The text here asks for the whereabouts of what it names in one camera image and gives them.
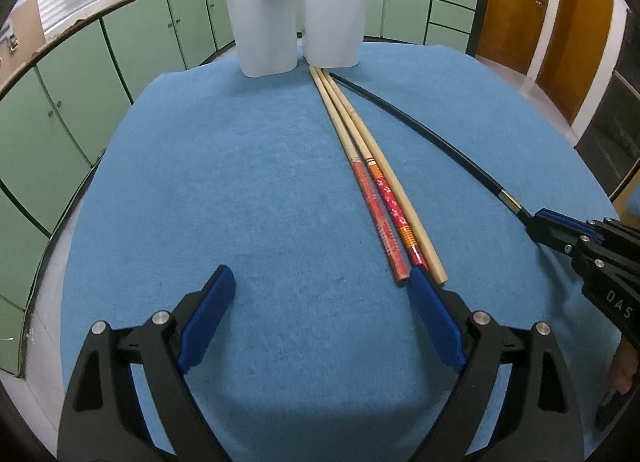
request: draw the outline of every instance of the metal pin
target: metal pin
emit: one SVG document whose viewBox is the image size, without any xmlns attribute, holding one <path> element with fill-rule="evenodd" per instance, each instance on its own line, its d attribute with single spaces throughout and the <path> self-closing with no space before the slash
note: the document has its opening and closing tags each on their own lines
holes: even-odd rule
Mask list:
<svg viewBox="0 0 640 462">
<path fill-rule="evenodd" d="M 169 321 L 169 313 L 165 310 L 159 310 L 151 317 L 151 321 L 154 322 L 155 325 L 164 325 L 167 321 Z"/>
<path fill-rule="evenodd" d="M 91 325 L 91 332 L 96 335 L 102 334 L 105 330 L 107 330 L 107 324 L 104 321 L 96 321 Z"/>
<path fill-rule="evenodd" d="M 551 334 L 551 327 L 547 325 L 544 321 L 540 321 L 536 323 L 536 330 L 538 331 L 539 334 L 543 336 L 548 336 L 549 334 Z"/>
<path fill-rule="evenodd" d="M 479 325 L 486 325 L 486 324 L 489 323 L 489 321 L 491 321 L 491 316 L 489 316 L 483 310 L 478 310 L 478 311 L 474 312 L 473 319 Z"/>
</svg>

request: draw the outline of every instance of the chopstick in cup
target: chopstick in cup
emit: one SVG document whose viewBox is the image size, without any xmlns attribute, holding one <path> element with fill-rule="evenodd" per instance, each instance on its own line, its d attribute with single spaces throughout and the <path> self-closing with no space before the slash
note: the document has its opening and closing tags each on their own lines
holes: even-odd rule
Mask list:
<svg viewBox="0 0 640 462">
<path fill-rule="evenodd" d="M 376 159 L 373 157 L 355 124 L 353 124 L 353 121 L 351 121 L 349 113 L 340 101 L 340 98 L 336 94 L 334 88 L 330 85 L 329 80 L 327 79 L 326 71 L 321 70 L 319 76 L 322 84 L 324 85 L 324 88 L 329 94 L 329 97 L 334 102 L 335 107 L 338 109 L 338 113 L 340 114 L 342 122 L 347 127 L 347 130 L 351 134 L 353 142 L 355 143 L 357 149 L 360 152 L 360 155 L 369 168 L 369 173 L 373 178 L 376 187 L 378 188 L 378 192 L 380 193 L 382 200 L 385 201 L 386 209 L 389 211 L 389 214 L 391 214 L 391 219 L 396 225 L 396 230 L 398 230 L 398 234 L 402 239 L 402 243 L 404 244 L 404 248 L 409 255 L 411 264 L 413 266 L 424 265 L 426 267 L 426 262 L 422 256 L 420 248 L 418 247 L 418 243 L 414 237 L 414 233 L 412 232 L 411 227 L 409 227 L 409 223 L 406 221 L 404 213 L 402 212 L 402 208 L 398 204 L 398 201 L 396 200 L 393 191 L 389 187 L 385 176 L 380 170 L 380 167 L 377 165 Z"/>
<path fill-rule="evenodd" d="M 340 115 L 338 115 L 331 97 L 329 97 L 329 94 L 320 79 L 321 73 L 313 66 L 309 67 L 309 71 L 311 72 L 311 77 L 316 84 L 316 88 L 318 88 L 318 92 L 320 93 L 322 102 L 326 107 L 326 111 L 329 113 L 329 118 L 334 125 L 335 132 L 338 134 L 344 153 L 349 159 L 351 169 L 353 169 L 353 173 L 358 181 L 360 190 L 362 191 L 362 196 L 364 197 L 369 213 L 371 214 L 371 218 L 376 226 L 378 235 L 380 236 L 380 241 L 382 241 L 386 258 L 389 261 L 394 278 L 396 282 L 403 282 L 409 277 L 409 270 L 404 262 L 402 251 L 400 251 L 400 248 L 398 247 L 398 243 L 396 242 L 391 226 L 386 220 L 382 204 L 376 196 L 375 190 L 371 186 L 367 170 L 362 164 L 360 156 L 351 141 L 351 137 L 349 136 L 347 129 L 344 127 L 342 119 L 340 118 Z"/>
<path fill-rule="evenodd" d="M 400 181 L 396 177 L 394 171 L 391 169 L 389 163 L 386 161 L 385 155 L 382 153 L 382 150 L 380 150 L 380 147 L 378 146 L 376 140 L 373 138 L 373 135 L 371 135 L 371 132 L 366 127 L 349 100 L 342 93 L 338 85 L 335 84 L 334 79 L 327 72 L 324 72 L 324 74 L 329 81 L 329 84 L 340 98 L 340 102 L 347 110 L 347 113 L 349 114 L 351 120 L 356 125 L 356 128 L 360 132 L 360 135 L 362 136 L 364 142 L 367 144 L 367 147 L 370 149 L 373 157 L 376 159 L 376 163 L 382 170 L 386 181 L 394 192 L 394 195 L 396 196 L 396 199 L 398 200 L 402 211 L 404 211 L 406 220 L 409 222 L 409 226 L 414 232 L 415 238 L 418 240 L 420 250 L 424 255 L 424 259 L 427 261 L 427 265 L 429 267 L 429 270 L 431 271 L 433 280 L 439 285 L 443 284 L 448 279 L 447 273 L 445 272 L 444 267 L 442 266 L 442 263 L 440 262 L 440 259 L 436 253 L 436 250 L 427 235 L 427 231 L 424 230 L 424 227 L 420 222 L 420 218 L 415 212 L 414 206 L 411 204 L 409 197 L 404 192 L 402 184 L 400 184 Z"/>
</svg>

